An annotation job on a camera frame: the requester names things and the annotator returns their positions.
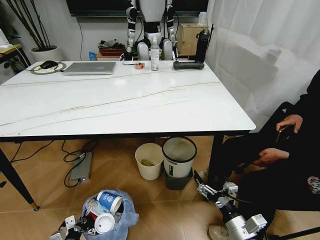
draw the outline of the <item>television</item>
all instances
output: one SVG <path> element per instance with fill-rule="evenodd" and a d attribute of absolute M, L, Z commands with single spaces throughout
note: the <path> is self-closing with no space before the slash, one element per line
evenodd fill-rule
<path fill-rule="evenodd" d="M 200 12 L 207 11 L 208 2 L 173 0 L 172 5 L 179 17 L 198 17 Z M 131 6 L 128 0 L 66 0 L 66 3 L 73 17 L 126 17 L 126 10 Z"/>

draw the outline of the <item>silver laptop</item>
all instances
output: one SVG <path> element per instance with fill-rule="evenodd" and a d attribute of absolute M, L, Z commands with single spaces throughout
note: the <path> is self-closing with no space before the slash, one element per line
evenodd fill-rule
<path fill-rule="evenodd" d="M 107 75 L 112 74 L 116 63 L 109 62 L 74 62 L 64 72 L 64 75 Z"/>

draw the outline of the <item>tiled floor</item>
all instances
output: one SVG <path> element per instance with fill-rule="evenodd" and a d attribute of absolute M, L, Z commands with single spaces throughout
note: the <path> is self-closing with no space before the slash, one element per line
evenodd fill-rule
<path fill-rule="evenodd" d="M 212 137 L 192 137 L 198 147 L 193 168 L 208 166 Z M 164 174 L 144 180 L 135 160 L 135 150 L 147 138 L 100 140 L 93 152 L 91 176 L 75 188 L 63 184 L 71 165 L 62 161 L 62 141 L 55 141 L 33 158 L 14 163 L 14 167 L 41 209 L 33 212 L 19 193 L 7 183 L 0 188 L 0 239 L 45 240 L 72 214 L 81 213 L 84 201 L 101 189 L 121 189 L 132 197 L 139 214 L 136 226 L 129 229 L 129 240 L 207 240 L 209 224 L 222 224 L 219 210 L 203 201 L 191 180 L 182 191 L 166 188 Z M 80 149 L 86 141 L 67 141 L 69 151 Z M 29 156 L 47 142 L 24 142 L 17 158 Z M 17 144 L 0 143 L 10 158 Z M 0 174 L 0 182 L 5 181 Z M 320 214 L 279 211 L 269 232 L 283 235 L 320 225 Z M 301 239 L 320 239 L 320 234 Z"/>

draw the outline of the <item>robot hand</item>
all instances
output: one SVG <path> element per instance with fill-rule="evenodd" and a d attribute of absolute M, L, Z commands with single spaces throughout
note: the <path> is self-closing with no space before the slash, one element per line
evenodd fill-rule
<path fill-rule="evenodd" d="M 248 221 L 238 212 L 234 205 L 234 198 L 238 192 L 238 186 L 233 182 L 225 182 L 223 189 L 216 191 L 208 185 L 205 185 L 196 171 L 194 178 L 198 184 L 198 192 L 206 198 L 207 201 L 215 201 L 223 215 L 223 222 L 229 231 L 231 240 L 247 240 L 257 235 L 263 229 L 267 221 L 261 215 L 255 215 Z"/>

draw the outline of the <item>metal robotic arm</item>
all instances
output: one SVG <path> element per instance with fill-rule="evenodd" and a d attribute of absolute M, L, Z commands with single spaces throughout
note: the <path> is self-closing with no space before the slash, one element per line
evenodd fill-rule
<path fill-rule="evenodd" d="M 228 229 L 230 240 L 252 239 L 257 235 L 257 232 L 266 226 L 267 221 L 261 214 L 252 216 L 246 221 L 238 212 L 232 199 L 237 195 L 238 186 L 233 182 L 225 182 L 223 189 L 216 191 L 205 185 L 196 171 L 194 171 L 194 178 L 198 184 L 198 192 L 208 201 L 215 201 L 215 205 L 221 211 L 222 220 Z"/>
<path fill-rule="evenodd" d="M 174 27 L 174 14 L 175 14 L 175 8 L 171 5 L 173 0 L 167 0 L 166 1 L 166 27 L 168 31 L 168 38 L 172 43 L 172 50 L 174 51 L 174 54 L 176 55 L 176 33 L 175 33 L 175 27 Z"/>
<path fill-rule="evenodd" d="M 126 48 L 124 51 L 125 60 L 132 60 L 132 49 L 135 45 L 136 23 L 138 15 L 136 0 L 131 0 L 131 5 L 132 6 L 126 10 L 126 18 L 128 20 L 128 31 Z"/>

